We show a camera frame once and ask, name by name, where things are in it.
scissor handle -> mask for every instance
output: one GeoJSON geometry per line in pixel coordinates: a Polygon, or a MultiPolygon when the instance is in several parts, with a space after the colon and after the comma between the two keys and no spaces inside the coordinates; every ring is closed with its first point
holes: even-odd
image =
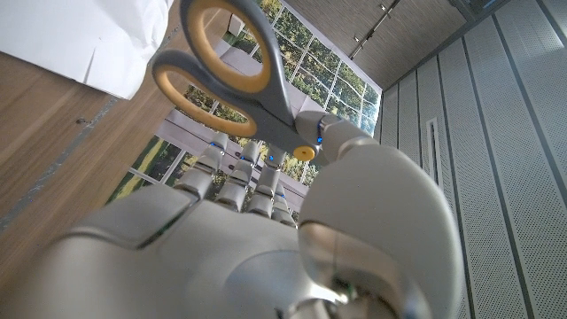
{"type": "Polygon", "coordinates": [[[245,93],[264,90],[273,77],[283,78],[279,47],[271,26],[260,7],[252,0],[182,0],[181,21],[190,48],[220,82],[245,93]],[[236,14],[248,26],[262,52],[262,69],[255,75],[241,74],[224,64],[206,38],[207,9],[221,8],[236,14]]]}
{"type": "Polygon", "coordinates": [[[151,72],[156,84],[166,97],[194,120],[233,136],[250,137],[256,134],[256,121],[242,107],[254,102],[243,99],[223,84],[218,83],[191,55],[179,50],[163,51],[153,60],[151,72]],[[210,97],[241,113],[247,122],[237,123],[224,120],[196,106],[173,86],[167,77],[167,72],[180,74],[210,97]]]}

green foliage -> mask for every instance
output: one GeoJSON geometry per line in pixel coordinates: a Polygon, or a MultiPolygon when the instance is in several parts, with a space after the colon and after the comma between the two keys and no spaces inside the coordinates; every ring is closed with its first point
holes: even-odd
{"type": "Polygon", "coordinates": [[[211,184],[211,188],[209,188],[209,192],[205,195],[205,199],[213,201],[219,195],[222,185],[224,185],[228,177],[229,176],[223,171],[219,170],[216,175],[213,176],[213,183],[211,184]]]}
{"type": "Polygon", "coordinates": [[[287,41],[284,37],[276,33],[277,43],[280,45],[280,52],[293,64],[298,64],[301,59],[301,49],[297,48],[291,42],[287,41]]]}
{"type": "MultiPolygon", "coordinates": [[[[216,115],[221,119],[227,121],[234,121],[237,123],[246,123],[248,121],[242,114],[222,104],[219,104],[216,107],[216,110],[214,110],[213,115],[216,115]]],[[[248,141],[250,141],[248,138],[239,137],[239,136],[229,136],[229,140],[243,147],[244,145],[246,145],[246,143],[248,143],[248,141]]]]}
{"type": "Polygon", "coordinates": [[[282,15],[276,22],[276,28],[300,48],[306,48],[313,36],[311,31],[287,9],[283,9],[282,15]]]}
{"type": "Polygon", "coordinates": [[[378,93],[369,85],[366,86],[366,91],[364,91],[364,99],[372,104],[378,103],[378,93]]]}
{"type": "Polygon", "coordinates": [[[260,48],[259,48],[258,50],[256,50],[256,51],[254,52],[254,54],[252,54],[252,57],[253,57],[256,61],[262,63],[262,51],[260,50],[260,48]]]}
{"type": "Polygon", "coordinates": [[[303,183],[306,186],[311,187],[313,180],[317,177],[317,174],[319,174],[319,171],[321,169],[322,167],[320,165],[309,163],[309,165],[307,166],[307,170],[305,172],[305,178],[303,180],[303,183]]]}
{"type": "Polygon", "coordinates": [[[321,83],[323,83],[327,88],[330,88],[331,84],[333,83],[335,74],[327,70],[327,68],[324,67],[321,63],[317,62],[317,60],[307,54],[303,58],[301,67],[306,69],[310,74],[321,81],[321,83]]]}
{"type": "Polygon", "coordinates": [[[293,213],[291,213],[291,218],[293,219],[294,222],[298,222],[299,219],[299,212],[293,211],[293,213]]]}
{"type": "Polygon", "coordinates": [[[140,165],[142,165],[142,161],[144,161],[145,156],[148,154],[148,152],[150,152],[153,146],[155,146],[159,142],[160,139],[161,138],[157,136],[153,136],[150,139],[150,142],[148,142],[148,144],[145,146],[144,150],[140,153],[140,155],[138,155],[138,158],[136,159],[132,167],[140,167],[140,165]]]}
{"type": "Polygon", "coordinates": [[[308,74],[303,69],[299,69],[295,78],[293,79],[293,86],[298,88],[303,93],[309,95],[319,105],[324,105],[329,91],[318,82],[313,75],[308,74]]]}
{"type": "Polygon", "coordinates": [[[351,106],[356,110],[361,108],[361,97],[344,81],[337,79],[335,82],[335,87],[333,88],[333,93],[337,95],[338,98],[343,100],[347,105],[351,106]]]}
{"type": "Polygon", "coordinates": [[[338,75],[342,77],[347,83],[349,83],[358,94],[362,94],[364,91],[364,86],[366,83],[358,77],[347,64],[343,63],[338,70],[338,75]]]}
{"type": "Polygon", "coordinates": [[[137,191],[141,187],[147,185],[151,185],[151,183],[128,172],[126,173],[124,178],[122,178],[122,181],[120,181],[110,198],[106,201],[106,204],[112,202],[115,199],[124,198],[134,191],[137,191]]]}
{"type": "Polygon", "coordinates": [[[167,147],[162,152],[158,153],[158,156],[154,157],[148,167],[143,171],[143,173],[146,173],[156,181],[161,181],[161,178],[166,174],[177,155],[181,152],[181,149],[173,144],[164,144],[166,144],[167,147]]]}
{"type": "Polygon", "coordinates": [[[274,22],[277,13],[282,8],[282,4],[278,0],[256,0],[256,4],[264,11],[270,23],[274,22]]]}
{"type": "Polygon", "coordinates": [[[282,56],[282,61],[283,61],[283,72],[285,73],[285,80],[290,81],[297,63],[291,62],[285,56],[282,56]]]}
{"type": "Polygon", "coordinates": [[[376,120],[378,118],[378,105],[368,101],[362,103],[362,114],[376,120]]]}
{"type": "Polygon", "coordinates": [[[248,210],[248,205],[250,204],[250,199],[252,199],[253,194],[254,188],[252,186],[249,186],[246,189],[245,202],[242,205],[242,212],[246,212],[248,210]]]}
{"type": "Polygon", "coordinates": [[[282,164],[282,172],[299,182],[303,175],[304,166],[304,161],[296,159],[290,154],[286,154],[282,164]]]}
{"type": "Polygon", "coordinates": [[[254,47],[256,47],[256,39],[254,39],[253,35],[246,33],[244,30],[240,32],[240,35],[238,35],[239,40],[234,42],[232,46],[250,54],[254,47]]]}
{"type": "Polygon", "coordinates": [[[216,107],[213,114],[227,121],[235,121],[237,123],[246,123],[248,121],[242,114],[222,104],[216,107]]]}
{"type": "Polygon", "coordinates": [[[334,73],[337,70],[340,58],[333,53],[333,51],[324,46],[319,39],[314,38],[309,46],[309,53],[313,54],[319,62],[323,63],[326,67],[334,73]]]}
{"type": "Polygon", "coordinates": [[[361,128],[363,131],[374,136],[375,127],[376,127],[376,120],[369,119],[366,116],[361,117],[361,128]]]}
{"type": "Polygon", "coordinates": [[[329,103],[327,104],[327,112],[333,113],[343,119],[349,120],[354,123],[354,125],[358,125],[359,111],[354,110],[334,96],[329,99],[329,103]]]}
{"type": "Polygon", "coordinates": [[[260,146],[260,160],[266,160],[266,155],[268,154],[269,147],[268,144],[263,143],[260,146]]]}
{"type": "Polygon", "coordinates": [[[244,27],[238,35],[233,35],[229,31],[227,31],[222,36],[222,40],[224,40],[224,42],[230,44],[231,46],[234,46],[235,43],[237,43],[238,41],[242,40],[245,37],[245,35],[246,35],[245,30],[247,30],[247,29],[248,29],[248,27],[244,27]]]}
{"type": "Polygon", "coordinates": [[[198,160],[197,156],[193,156],[186,152],[185,155],[183,155],[183,159],[181,160],[181,162],[179,162],[177,167],[174,169],[174,171],[167,179],[166,185],[174,186],[175,183],[177,183],[177,181],[183,176],[183,174],[185,174],[185,172],[187,172],[189,168],[193,164],[195,164],[197,160],[198,160]]]}
{"type": "Polygon", "coordinates": [[[187,88],[185,93],[183,93],[183,96],[188,100],[190,100],[194,105],[202,108],[206,112],[209,112],[211,110],[211,107],[213,107],[213,103],[214,103],[213,98],[209,97],[205,92],[192,85],[190,85],[189,88],[187,88]]]}

wooden ceiling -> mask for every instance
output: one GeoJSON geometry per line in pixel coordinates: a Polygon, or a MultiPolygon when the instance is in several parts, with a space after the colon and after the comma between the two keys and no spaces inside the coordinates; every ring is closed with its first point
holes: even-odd
{"type": "MultiPolygon", "coordinates": [[[[393,0],[286,2],[348,56],[393,0]]],[[[386,89],[465,22],[448,0],[401,0],[353,61],[386,89]]]]}

robotic hand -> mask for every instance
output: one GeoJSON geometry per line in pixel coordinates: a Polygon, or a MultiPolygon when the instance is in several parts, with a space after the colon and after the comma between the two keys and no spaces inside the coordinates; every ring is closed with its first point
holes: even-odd
{"type": "Polygon", "coordinates": [[[0,316],[454,317],[461,252],[437,185],[335,115],[300,113],[296,128],[328,162],[297,228],[276,147],[248,214],[237,212],[258,158],[254,143],[216,200],[204,200],[228,141],[219,134],[173,189],[142,188],[51,243],[0,296],[0,316]]]}

wooden table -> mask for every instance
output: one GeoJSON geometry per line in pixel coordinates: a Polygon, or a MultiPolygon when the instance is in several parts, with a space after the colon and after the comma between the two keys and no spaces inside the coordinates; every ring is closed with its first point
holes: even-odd
{"type": "MultiPolygon", "coordinates": [[[[212,45],[229,18],[223,10],[207,13],[212,45]]],[[[178,2],[164,43],[189,51],[178,2]]],[[[117,100],[3,53],[0,97],[0,218],[13,217],[0,236],[4,290],[60,231],[105,204],[173,105],[150,69],[130,101],[117,100]]]]}

